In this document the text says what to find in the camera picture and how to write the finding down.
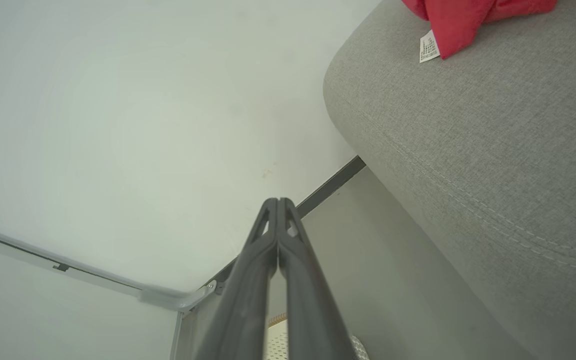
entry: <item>red cloth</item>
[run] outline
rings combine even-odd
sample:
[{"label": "red cloth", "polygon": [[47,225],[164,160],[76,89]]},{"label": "red cloth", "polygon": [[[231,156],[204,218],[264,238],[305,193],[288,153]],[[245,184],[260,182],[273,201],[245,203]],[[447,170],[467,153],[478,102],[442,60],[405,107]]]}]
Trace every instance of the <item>red cloth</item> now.
[{"label": "red cloth", "polygon": [[430,20],[442,59],[473,43],[477,29],[512,16],[547,13],[557,0],[402,0],[419,18]]}]

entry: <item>gray floor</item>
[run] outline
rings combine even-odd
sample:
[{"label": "gray floor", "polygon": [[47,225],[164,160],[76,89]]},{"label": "gray floor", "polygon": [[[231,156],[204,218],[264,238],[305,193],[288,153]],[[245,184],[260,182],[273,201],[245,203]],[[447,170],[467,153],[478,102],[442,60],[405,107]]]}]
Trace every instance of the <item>gray floor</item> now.
[{"label": "gray floor", "polygon": [[[532,359],[368,168],[303,222],[345,324],[372,360]],[[286,311],[285,287],[275,275],[270,317]],[[180,344],[198,346],[218,299],[195,311],[185,331],[193,335]]]}]

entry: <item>care label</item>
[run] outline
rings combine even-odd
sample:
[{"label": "care label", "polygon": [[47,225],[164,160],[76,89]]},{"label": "care label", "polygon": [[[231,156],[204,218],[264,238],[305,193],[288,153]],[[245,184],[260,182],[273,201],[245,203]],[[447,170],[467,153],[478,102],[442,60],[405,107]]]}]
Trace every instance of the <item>care label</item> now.
[{"label": "care label", "polygon": [[419,39],[419,64],[439,57],[439,55],[441,54],[437,47],[435,34],[430,30],[428,31],[428,34],[425,34],[425,36]]}]

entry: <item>gray fabric upholstery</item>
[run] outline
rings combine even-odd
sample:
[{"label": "gray fabric upholstery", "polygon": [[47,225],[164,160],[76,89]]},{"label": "gray fabric upholstery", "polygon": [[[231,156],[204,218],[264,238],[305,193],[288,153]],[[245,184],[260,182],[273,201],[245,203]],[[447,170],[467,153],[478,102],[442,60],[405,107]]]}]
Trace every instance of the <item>gray fabric upholstery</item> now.
[{"label": "gray fabric upholstery", "polygon": [[419,64],[429,29],[382,2],[330,64],[330,118],[512,336],[576,359],[576,2]]}]

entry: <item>white panel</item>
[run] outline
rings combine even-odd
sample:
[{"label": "white panel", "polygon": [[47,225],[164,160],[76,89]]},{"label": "white panel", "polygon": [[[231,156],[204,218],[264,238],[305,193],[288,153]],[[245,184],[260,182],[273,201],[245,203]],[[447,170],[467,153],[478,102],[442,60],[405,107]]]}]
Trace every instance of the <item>white panel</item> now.
[{"label": "white panel", "polygon": [[196,290],[354,156],[322,81],[378,2],[0,1],[0,233]]},{"label": "white panel", "polygon": [[0,254],[0,359],[167,360],[177,313]]}]

